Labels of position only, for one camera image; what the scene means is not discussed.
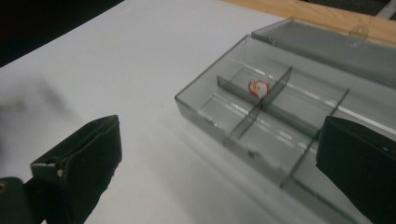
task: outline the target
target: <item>small red object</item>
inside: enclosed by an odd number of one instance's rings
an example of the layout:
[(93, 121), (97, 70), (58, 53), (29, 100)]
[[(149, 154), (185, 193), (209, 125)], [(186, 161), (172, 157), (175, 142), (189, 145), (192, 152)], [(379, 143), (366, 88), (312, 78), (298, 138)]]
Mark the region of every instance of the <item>small red object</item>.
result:
[(253, 78), (248, 83), (248, 90), (250, 93), (259, 97), (260, 99), (267, 94), (269, 89), (268, 82), (264, 80), (256, 80)]

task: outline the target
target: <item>wooden surface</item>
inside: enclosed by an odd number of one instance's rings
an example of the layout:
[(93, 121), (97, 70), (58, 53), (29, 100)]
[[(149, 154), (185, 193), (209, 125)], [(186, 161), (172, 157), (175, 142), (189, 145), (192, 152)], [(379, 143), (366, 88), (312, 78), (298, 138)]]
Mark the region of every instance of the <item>wooden surface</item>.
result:
[(298, 18), (349, 32), (357, 26), (369, 29), (368, 37), (396, 45), (396, 21), (368, 16), (332, 7), (324, 7), (298, 0), (224, 0), (285, 18)]

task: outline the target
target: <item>dark background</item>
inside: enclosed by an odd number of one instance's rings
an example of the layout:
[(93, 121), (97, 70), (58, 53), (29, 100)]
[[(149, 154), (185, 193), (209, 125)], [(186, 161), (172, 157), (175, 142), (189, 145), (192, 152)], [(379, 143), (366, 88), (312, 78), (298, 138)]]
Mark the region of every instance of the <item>dark background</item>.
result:
[(375, 16), (390, 0), (303, 0), (326, 7), (336, 7), (348, 11)]
[(0, 67), (123, 0), (0, 0)]

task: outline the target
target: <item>white table surface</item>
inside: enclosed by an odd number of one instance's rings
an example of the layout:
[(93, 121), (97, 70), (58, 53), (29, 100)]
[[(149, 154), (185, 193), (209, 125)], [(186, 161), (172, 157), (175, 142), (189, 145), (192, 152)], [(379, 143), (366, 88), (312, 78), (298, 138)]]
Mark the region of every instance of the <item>white table surface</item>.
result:
[(120, 116), (123, 160), (86, 223), (323, 223), (183, 119), (174, 96), (281, 18), (213, 0), (125, 1), (0, 68), (0, 176)]

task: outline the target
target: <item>clear plastic organizer box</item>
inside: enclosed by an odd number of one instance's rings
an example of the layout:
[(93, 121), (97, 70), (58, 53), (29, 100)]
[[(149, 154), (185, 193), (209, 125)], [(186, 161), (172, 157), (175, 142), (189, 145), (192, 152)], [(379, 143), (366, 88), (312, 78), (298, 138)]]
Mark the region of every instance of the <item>clear plastic organizer box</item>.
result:
[(396, 48), (303, 21), (245, 36), (176, 101), (181, 114), (330, 223), (368, 223), (316, 167), (326, 116), (396, 140)]

